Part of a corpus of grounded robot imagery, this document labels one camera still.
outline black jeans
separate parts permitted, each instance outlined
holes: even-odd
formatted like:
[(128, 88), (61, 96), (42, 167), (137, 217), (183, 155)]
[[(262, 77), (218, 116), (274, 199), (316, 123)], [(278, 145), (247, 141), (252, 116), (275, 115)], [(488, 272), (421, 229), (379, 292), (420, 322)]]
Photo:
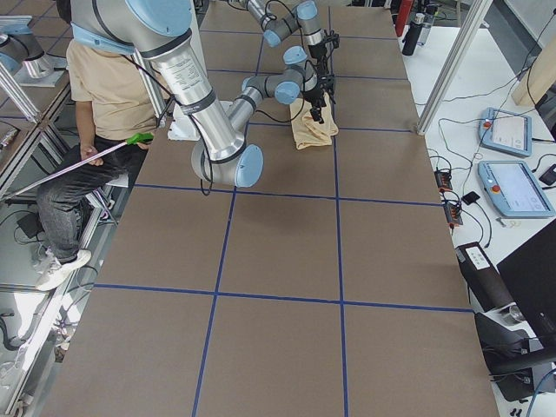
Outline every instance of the black jeans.
[[(117, 145), (95, 136), (95, 148), (99, 152)], [(147, 151), (136, 145), (124, 146), (103, 156), (104, 164), (85, 164), (78, 169), (42, 184), (36, 194), (36, 203), (46, 236), (54, 256), (61, 263), (72, 261), (79, 250), (79, 235), (83, 223), (80, 206), (83, 198), (107, 182), (128, 173), (129, 187), (136, 182)], [(79, 146), (71, 149), (56, 170), (81, 161)]]

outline shoe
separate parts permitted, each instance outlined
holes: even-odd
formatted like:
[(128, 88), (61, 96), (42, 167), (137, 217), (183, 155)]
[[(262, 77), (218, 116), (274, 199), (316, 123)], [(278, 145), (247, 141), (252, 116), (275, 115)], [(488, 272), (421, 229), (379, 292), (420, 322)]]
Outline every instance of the shoe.
[(56, 288), (68, 279), (73, 271), (85, 265), (90, 259), (90, 251), (87, 249), (79, 249), (77, 259), (68, 263), (60, 263), (57, 258), (53, 258), (50, 265), (43, 272), (35, 288), (39, 291), (50, 291)]
[(52, 249), (47, 248), (46, 252), (44, 253), (44, 255), (42, 255), (34, 264), (33, 264), (33, 269), (36, 270), (36, 272), (38, 274), (42, 274), (44, 271), (46, 271), (46, 269), (49, 267), (49, 265), (52, 263), (52, 260), (54, 259), (54, 253), (52, 252)]

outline beige cloth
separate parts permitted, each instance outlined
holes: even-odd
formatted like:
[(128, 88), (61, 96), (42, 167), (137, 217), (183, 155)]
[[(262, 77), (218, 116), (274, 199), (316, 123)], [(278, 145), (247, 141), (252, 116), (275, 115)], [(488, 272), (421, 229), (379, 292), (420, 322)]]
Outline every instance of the beige cloth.
[[(305, 102), (302, 110), (303, 116), (297, 116), (292, 120), (292, 130), (294, 131), (295, 146), (297, 149), (305, 149), (309, 146), (326, 146), (332, 144), (331, 136), (338, 134), (338, 126), (332, 119), (332, 107), (328, 94), (325, 94), (324, 100), (327, 107), (321, 110), (323, 124), (315, 122), (311, 116), (311, 104)], [(303, 99), (297, 98), (289, 106), (291, 117), (299, 112)]]
[(135, 66), (120, 55), (75, 40), (69, 43), (66, 57), (71, 98), (92, 102), (97, 135), (121, 141), (155, 130), (155, 111)]

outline white table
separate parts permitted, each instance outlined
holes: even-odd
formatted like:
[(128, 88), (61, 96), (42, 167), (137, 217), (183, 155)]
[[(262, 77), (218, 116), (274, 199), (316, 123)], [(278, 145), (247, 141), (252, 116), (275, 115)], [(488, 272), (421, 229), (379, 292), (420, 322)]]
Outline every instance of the white table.
[[(414, 100), (419, 113), (425, 103), (436, 82), (444, 61), (453, 41), (458, 34), (458, 28), (441, 28), (434, 27), (429, 35), (427, 44), (424, 47), (417, 47), (412, 56), (404, 56), (404, 64), (406, 65), (407, 76), (411, 83), (414, 94)], [(449, 100), (456, 96), (473, 96), (477, 94), (485, 94), (496, 89), (514, 77), (509, 64), (502, 55), (500, 49), (496, 45), (492, 36), (486, 29), (480, 29), (473, 40), (471, 48), (468, 50), (462, 64), (450, 86), (445, 100)], [(467, 98), (463, 100), (455, 100), (452, 102), (444, 102), (435, 116), (434, 122), (431, 124), (426, 133), (427, 146), (434, 149), (441, 156), (446, 157), (452, 163), (453, 168), (468, 168), (469, 162), (463, 158), (450, 153), (446, 144), (442, 139), (439, 130), (439, 120), (441, 118), (453, 119), (460, 122), (478, 119), (481, 113), (487, 107), (500, 108), (521, 113), (529, 110), (516, 106), (512, 98), (508, 95), (511, 90), (517, 87), (517, 83), (511, 81), (506, 87), (498, 89), (488, 96), (479, 96)], [(551, 140), (552, 136), (536, 111), (527, 113), (533, 119), (533, 137), (545, 140)], [(479, 152), (477, 159), (473, 161), (473, 168), (467, 179), (464, 189), (464, 181), (467, 172), (464, 170), (455, 170), (452, 175), (453, 190), (459, 195), (475, 191), (480, 195), (478, 204), (485, 210), (493, 228), (493, 236), (491, 244), (485, 248), (485, 252), (494, 265), (504, 259), (513, 252), (520, 244), (528, 240), (532, 235), (545, 227), (551, 219), (526, 219), (526, 220), (503, 220), (505, 226), (497, 221), (500, 213), (496, 211), (489, 197), (483, 190), (477, 174), (477, 162), (479, 158), (489, 161), (505, 161), (521, 159), (510, 156), (502, 152), (479, 148), (480, 137), (478, 133), (479, 121), (470, 122), (468, 124), (458, 124), (454, 122), (441, 122), (444, 136), (447, 140), (449, 148), (459, 154), (464, 155), (468, 159), (473, 159), (473, 154)], [(556, 146), (553, 144), (545, 144), (543, 142), (533, 143), (533, 154), (525, 158), (526, 163), (533, 169), (539, 158), (546, 153), (556, 153)], [(436, 155), (434, 151), (429, 150), (431, 156)], [(436, 167), (438, 158), (432, 160), (433, 168)], [(556, 162), (556, 158), (547, 156), (543, 159), (536, 175), (539, 177), (546, 168)], [(439, 168), (447, 168), (447, 163), (440, 160)], [(556, 189), (547, 190), (546, 195), (550, 202), (556, 206)], [(485, 246), (489, 235), (489, 226), (485, 215), (475, 204), (470, 206), (463, 205), (465, 211), (475, 216), (485, 229), (485, 237), (481, 246)], [(480, 238), (480, 226), (468, 215), (463, 214), (464, 225), (455, 228), (453, 232), (453, 245), (455, 247), (468, 243), (476, 242)], [(527, 404), (519, 404), (515, 402), (507, 402), (502, 397), (498, 388), (493, 384), (494, 393), (498, 402), (500, 415), (508, 415), (513, 408), (523, 408), (522, 416), (526, 414)], [(556, 394), (542, 394), (535, 401), (533, 417), (552, 417), (556, 409)]]

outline person's hand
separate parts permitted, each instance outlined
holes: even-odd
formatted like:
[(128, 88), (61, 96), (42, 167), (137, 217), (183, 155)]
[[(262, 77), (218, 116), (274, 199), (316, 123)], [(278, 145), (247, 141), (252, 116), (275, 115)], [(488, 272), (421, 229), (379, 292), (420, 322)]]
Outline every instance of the person's hand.
[[(96, 150), (96, 148), (94, 146), (91, 145), (86, 145), (81, 147), (81, 160), (83, 161), (84, 159), (90, 158), (93, 155), (98, 154), (98, 150)], [(99, 167), (101, 165), (104, 164), (104, 161), (102, 158), (97, 158), (97, 159), (93, 159), (92, 161), (89, 161), (90, 165), (95, 165), (96, 167)]]
[(138, 146), (139, 148), (141, 148), (142, 150), (149, 150), (150, 142), (147, 142), (147, 143), (138, 142), (138, 143), (137, 143), (137, 146)]

